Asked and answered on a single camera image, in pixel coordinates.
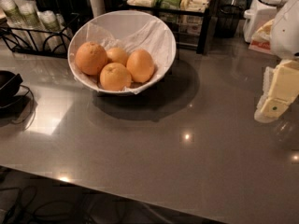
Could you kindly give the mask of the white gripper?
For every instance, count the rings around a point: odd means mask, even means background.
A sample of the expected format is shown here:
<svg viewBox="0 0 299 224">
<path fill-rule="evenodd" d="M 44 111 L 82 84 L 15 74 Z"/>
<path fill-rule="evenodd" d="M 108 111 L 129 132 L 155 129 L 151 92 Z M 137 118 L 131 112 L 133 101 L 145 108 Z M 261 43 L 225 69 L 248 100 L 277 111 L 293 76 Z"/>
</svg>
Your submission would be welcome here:
<svg viewBox="0 0 299 224">
<path fill-rule="evenodd" d="M 299 62 L 282 60 L 275 69 L 266 67 L 263 74 L 263 96 L 257 104 L 254 119 L 261 123 L 277 120 L 288 109 L 286 104 L 290 105 L 298 95 Z"/>
</svg>

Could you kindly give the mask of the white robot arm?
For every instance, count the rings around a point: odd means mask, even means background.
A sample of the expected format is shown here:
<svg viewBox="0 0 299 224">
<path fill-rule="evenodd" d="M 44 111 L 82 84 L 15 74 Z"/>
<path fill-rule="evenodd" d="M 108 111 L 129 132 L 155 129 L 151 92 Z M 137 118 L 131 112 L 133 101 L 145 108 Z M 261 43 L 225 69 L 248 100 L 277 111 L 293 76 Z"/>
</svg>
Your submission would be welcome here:
<svg viewBox="0 0 299 224">
<path fill-rule="evenodd" d="M 269 41 L 281 61 L 263 74 L 263 95 L 254 113 L 261 123 L 277 120 L 299 95 L 299 0 L 289 0 L 278 12 Z"/>
</svg>

